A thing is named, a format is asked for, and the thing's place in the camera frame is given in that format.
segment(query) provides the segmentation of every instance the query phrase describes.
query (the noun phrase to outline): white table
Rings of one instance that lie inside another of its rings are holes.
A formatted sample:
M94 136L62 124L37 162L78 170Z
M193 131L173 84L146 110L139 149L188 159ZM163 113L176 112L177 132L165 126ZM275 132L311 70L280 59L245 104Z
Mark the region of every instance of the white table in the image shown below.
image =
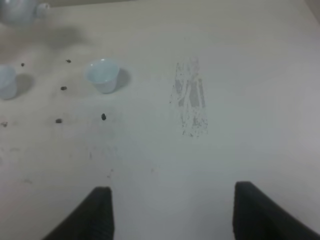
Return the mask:
M230 240L244 180L320 232L320 28L303 1L54 8L2 27L0 50L20 86L0 102L1 240L44 237L96 186L116 240ZM82 76L104 57L122 69L109 95Z

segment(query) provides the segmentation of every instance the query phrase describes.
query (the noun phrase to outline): translucent cup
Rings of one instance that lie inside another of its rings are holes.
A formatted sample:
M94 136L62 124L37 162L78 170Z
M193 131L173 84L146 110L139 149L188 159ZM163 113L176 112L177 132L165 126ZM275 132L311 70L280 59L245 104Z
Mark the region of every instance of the translucent cup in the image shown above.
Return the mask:
M95 88L103 93L112 93L117 86L119 66L111 59L104 58L90 63L84 72L84 77L91 82Z
M11 99L17 94L16 71L12 66L0 64L0 98Z

